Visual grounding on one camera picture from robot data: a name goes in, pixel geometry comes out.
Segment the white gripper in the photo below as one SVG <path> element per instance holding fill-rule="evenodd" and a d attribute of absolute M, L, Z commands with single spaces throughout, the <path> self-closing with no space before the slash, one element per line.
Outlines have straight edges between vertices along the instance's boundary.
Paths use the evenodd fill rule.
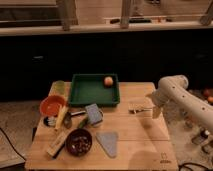
<path fill-rule="evenodd" d="M 147 97 L 150 98 L 153 103 L 152 118 L 157 119 L 160 116 L 162 108 L 166 103 L 166 97 L 159 90 L 148 94 Z"/>

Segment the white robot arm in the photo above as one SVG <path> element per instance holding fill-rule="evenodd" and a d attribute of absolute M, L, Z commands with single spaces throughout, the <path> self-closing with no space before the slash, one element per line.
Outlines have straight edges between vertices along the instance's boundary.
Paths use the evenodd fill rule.
<path fill-rule="evenodd" d="M 188 78 L 184 75 L 165 76 L 158 81 L 158 88 L 149 98 L 158 109 L 170 100 L 174 101 L 213 134 L 213 106 L 190 94 L 188 85 Z"/>

